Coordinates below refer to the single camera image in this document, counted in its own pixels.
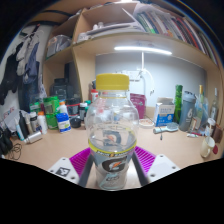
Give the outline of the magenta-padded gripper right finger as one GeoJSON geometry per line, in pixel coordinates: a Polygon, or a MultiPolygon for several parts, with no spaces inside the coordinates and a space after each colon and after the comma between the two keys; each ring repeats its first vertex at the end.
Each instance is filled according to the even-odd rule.
{"type": "Polygon", "coordinates": [[[180,170],[180,168],[164,154],[154,155],[141,147],[135,148],[132,160],[142,186],[180,170]]]}

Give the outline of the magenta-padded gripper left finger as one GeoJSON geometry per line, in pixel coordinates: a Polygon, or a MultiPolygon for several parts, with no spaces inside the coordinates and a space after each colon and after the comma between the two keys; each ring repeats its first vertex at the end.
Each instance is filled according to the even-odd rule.
{"type": "Polygon", "coordinates": [[[89,148],[70,158],[62,157],[48,171],[79,186],[85,186],[93,165],[89,148]]]}

